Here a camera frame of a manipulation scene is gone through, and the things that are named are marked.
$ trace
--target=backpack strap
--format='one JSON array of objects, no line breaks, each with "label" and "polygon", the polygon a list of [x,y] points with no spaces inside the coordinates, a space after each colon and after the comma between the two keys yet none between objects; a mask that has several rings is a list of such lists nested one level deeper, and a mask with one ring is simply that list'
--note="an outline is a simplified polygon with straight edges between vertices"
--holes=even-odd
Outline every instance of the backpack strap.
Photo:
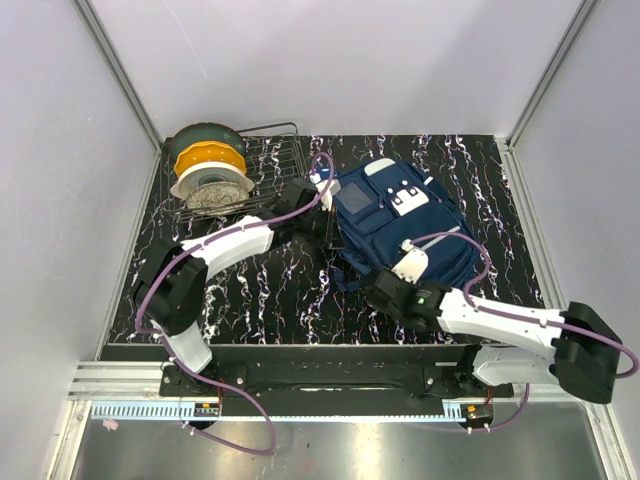
[{"label": "backpack strap", "polygon": [[360,289],[362,286],[362,280],[353,280],[346,282],[344,279],[344,270],[340,270],[337,267],[333,267],[333,281],[335,282],[338,290],[341,292],[353,293]]}]

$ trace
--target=navy blue backpack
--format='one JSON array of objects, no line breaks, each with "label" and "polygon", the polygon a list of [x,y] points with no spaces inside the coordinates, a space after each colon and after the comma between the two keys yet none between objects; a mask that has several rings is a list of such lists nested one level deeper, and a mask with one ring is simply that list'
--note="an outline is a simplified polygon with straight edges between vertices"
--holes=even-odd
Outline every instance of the navy blue backpack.
[{"label": "navy blue backpack", "polygon": [[[460,232],[473,238],[456,203],[433,177],[389,158],[363,164],[338,177],[334,194],[338,227],[345,242],[340,256],[360,275],[374,268],[392,268],[404,256],[407,239],[437,232]],[[429,257],[421,280],[461,288],[474,276],[477,250],[464,239],[438,237],[417,244]],[[336,269],[333,279],[343,291],[360,288]]]}]

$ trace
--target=wire rack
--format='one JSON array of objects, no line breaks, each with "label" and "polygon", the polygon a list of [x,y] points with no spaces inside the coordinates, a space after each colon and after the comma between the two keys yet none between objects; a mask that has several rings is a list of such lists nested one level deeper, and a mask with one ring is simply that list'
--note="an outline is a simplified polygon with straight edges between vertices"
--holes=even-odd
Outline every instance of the wire rack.
[{"label": "wire rack", "polygon": [[243,214],[272,200],[294,178],[303,178],[305,169],[298,127],[285,122],[237,130],[247,145],[246,176],[255,183],[249,199],[222,207],[190,209],[185,202],[171,195],[171,186],[178,180],[173,170],[174,160],[169,155],[171,138],[163,146],[160,191],[163,201],[160,209],[178,222],[190,222],[226,215],[233,207],[233,215]]}]

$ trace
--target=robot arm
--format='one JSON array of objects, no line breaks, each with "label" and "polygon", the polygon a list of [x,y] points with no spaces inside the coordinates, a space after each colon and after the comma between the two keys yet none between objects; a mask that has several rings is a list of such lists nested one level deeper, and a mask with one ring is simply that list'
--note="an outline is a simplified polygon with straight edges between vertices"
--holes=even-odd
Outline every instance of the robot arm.
[{"label": "robot arm", "polygon": [[[312,210],[286,222],[250,229],[237,227],[280,217],[308,203],[316,188],[303,181],[294,182],[270,208],[263,208],[224,229],[228,235],[207,243],[208,237],[177,243],[161,239],[149,249],[145,265],[134,285],[134,301],[139,306],[165,266],[178,254],[195,245],[205,245],[179,263],[151,298],[146,314],[161,330],[175,355],[190,370],[215,376],[215,361],[202,338],[197,323],[206,282],[218,272],[248,258],[265,253],[299,234],[307,239],[327,241],[335,225],[331,212]],[[572,334],[558,326],[571,323],[604,335],[618,337],[586,305],[572,303],[566,312],[531,309],[473,297],[475,308],[464,293],[433,283],[418,284],[428,264],[426,254],[409,243],[402,246],[405,256],[392,269],[373,271],[364,279],[363,293],[371,305],[400,324],[416,330],[440,328],[464,333],[506,345],[483,345],[468,350],[461,362],[461,375],[486,385],[504,383],[553,383],[587,401],[608,403],[620,352],[596,340]],[[534,317],[538,324],[524,323],[487,313],[499,310],[511,316]]]}]

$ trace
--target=white wall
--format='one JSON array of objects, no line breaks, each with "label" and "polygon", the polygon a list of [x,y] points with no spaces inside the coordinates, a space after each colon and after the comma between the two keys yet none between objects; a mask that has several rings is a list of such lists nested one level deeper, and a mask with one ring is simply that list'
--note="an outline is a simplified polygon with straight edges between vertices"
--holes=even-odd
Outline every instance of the white wall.
[{"label": "white wall", "polygon": [[580,0],[93,0],[163,135],[513,128]]},{"label": "white wall", "polygon": [[[567,300],[640,353],[640,3],[604,1],[516,151]],[[614,407],[640,465],[640,376]]]},{"label": "white wall", "polygon": [[0,478],[95,353],[153,152],[68,0],[0,2]]}]

